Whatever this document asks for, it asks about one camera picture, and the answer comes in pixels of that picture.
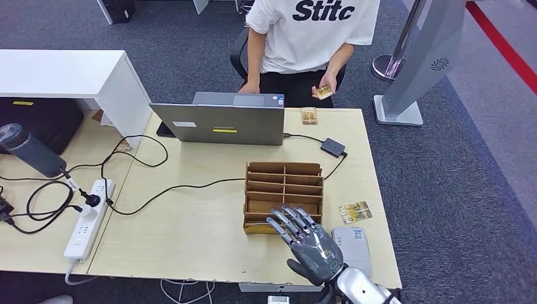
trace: laptop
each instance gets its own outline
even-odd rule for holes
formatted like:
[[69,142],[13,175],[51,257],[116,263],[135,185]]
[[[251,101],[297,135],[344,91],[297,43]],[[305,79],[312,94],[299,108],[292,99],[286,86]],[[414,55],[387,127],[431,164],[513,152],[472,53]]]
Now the laptop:
[[282,94],[197,92],[192,104],[149,106],[183,142],[282,145]]

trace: thermos bottle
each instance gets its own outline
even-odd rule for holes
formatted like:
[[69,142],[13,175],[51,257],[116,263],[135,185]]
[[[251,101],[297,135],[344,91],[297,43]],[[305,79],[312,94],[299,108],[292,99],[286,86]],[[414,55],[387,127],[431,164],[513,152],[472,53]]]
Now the thermos bottle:
[[56,177],[67,167],[65,160],[18,123],[0,127],[0,146],[46,177]]

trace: robotic arm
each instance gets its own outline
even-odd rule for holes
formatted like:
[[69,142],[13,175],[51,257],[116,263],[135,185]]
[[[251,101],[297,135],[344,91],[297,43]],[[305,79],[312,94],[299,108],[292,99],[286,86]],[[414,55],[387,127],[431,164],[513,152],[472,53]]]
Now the robotic arm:
[[343,263],[343,254],[332,237],[302,208],[282,206],[289,220],[280,210],[272,209],[287,231],[273,218],[267,222],[278,232],[298,260],[287,260],[287,265],[313,285],[324,283],[324,294],[319,303],[335,303],[339,295],[351,304],[401,304],[390,292],[373,283],[360,269]]

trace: office chair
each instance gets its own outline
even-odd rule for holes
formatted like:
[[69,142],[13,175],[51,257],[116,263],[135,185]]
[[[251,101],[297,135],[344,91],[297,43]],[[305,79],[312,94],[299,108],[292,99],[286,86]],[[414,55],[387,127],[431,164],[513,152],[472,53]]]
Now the office chair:
[[[229,53],[229,59],[231,60],[231,65],[235,68],[237,73],[244,79],[244,83],[246,83],[246,79],[248,79],[248,73],[246,72],[246,69],[244,68],[243,63],[241,61],[241,55],[246,47],[246,43],[248,42],[249,31],[250,31],[250,28],[247,27],[239,34],[239,37],[237,37],[237,39],[235,40],[235,43],[231,47],[231,52]],[[347,65],[344,65],[343,68],[339,70],[339,73],[336,76],[336,79],[338,80],[336,91],[339,89],[339,86],[341,85],[341,82],[343,81],[346,67]]]

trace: white t-shirt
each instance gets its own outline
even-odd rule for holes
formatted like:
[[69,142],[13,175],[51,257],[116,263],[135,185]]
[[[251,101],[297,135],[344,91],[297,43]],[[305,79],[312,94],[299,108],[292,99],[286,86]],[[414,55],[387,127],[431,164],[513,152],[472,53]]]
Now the white t-shirt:
[[261,73],[326,69],[344,44],[371,44],[380,0],[256,0],[248,25],[267,35]]

